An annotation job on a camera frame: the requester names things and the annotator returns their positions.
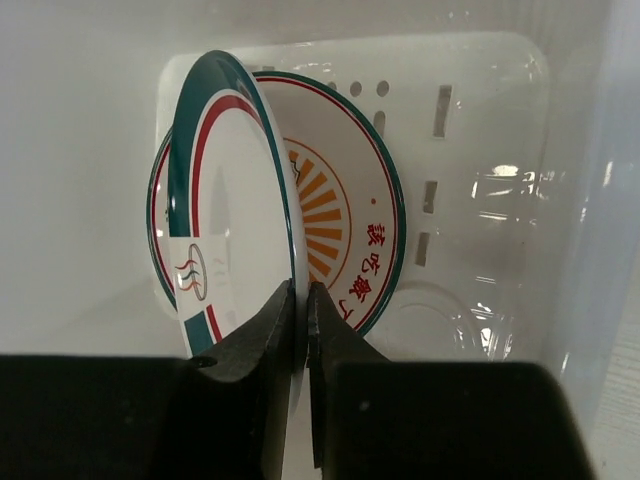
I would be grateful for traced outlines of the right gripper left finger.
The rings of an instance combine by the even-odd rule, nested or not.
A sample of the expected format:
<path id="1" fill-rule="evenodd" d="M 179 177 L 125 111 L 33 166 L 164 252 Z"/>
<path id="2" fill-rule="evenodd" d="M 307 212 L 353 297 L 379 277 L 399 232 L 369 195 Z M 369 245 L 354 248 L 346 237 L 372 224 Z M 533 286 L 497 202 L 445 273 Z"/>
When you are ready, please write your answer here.
<path id="1" fill-rule="evenodd" d="M 5 479 L 278 479 L 293 287 L 188 360 L 5 355 Z"/>

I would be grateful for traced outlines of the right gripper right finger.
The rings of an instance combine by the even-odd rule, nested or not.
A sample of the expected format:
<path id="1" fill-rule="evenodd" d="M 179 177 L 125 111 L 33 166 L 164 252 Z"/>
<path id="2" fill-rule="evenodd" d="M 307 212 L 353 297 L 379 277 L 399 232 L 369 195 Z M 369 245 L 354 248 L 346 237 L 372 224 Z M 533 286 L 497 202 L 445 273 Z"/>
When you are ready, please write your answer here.
<path id="1" fill-rule="evenodd" d="M 308 297 L 314 465 L 326 479 L 591 479 L 555 378 L 526 362 L 393 362 Z"/>

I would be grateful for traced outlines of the white green-rimmed plate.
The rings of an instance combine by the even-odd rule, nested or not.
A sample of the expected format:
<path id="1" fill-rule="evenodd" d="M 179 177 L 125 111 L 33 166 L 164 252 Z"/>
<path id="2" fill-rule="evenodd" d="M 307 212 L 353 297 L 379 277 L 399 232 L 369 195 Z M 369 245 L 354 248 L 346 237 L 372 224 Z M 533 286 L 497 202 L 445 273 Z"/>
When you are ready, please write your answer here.
<path id="1" fill-rule="evenodd" d="M 202 55 L 186 76 L 167 185 L 169 267 L 188 353 L 230 336 L 287 281 L 299 390 L 309 272 L 297 187 L 264 93 L 228 52 Z"/>

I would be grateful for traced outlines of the orange sunburst pattern plate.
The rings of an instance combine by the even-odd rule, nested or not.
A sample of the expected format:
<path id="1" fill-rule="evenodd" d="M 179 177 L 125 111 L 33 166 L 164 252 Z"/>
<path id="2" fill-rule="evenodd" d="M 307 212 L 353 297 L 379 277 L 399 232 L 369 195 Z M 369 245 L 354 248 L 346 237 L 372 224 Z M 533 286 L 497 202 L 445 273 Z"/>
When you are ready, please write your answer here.
<path id="1" fill-rule="evenodd" d="M 395 289 L 406 243 L 393 159 L 370 121 L 336 90 L 291 72 L 250 73 L 274 114 L 292 168 L 309 286 L 322 283 L 342 319 L 365 333 Z M 169 267 L 167 177 L 174 115 L 152 166 L 145 213 L 160 291 L 183 336 Z"/>

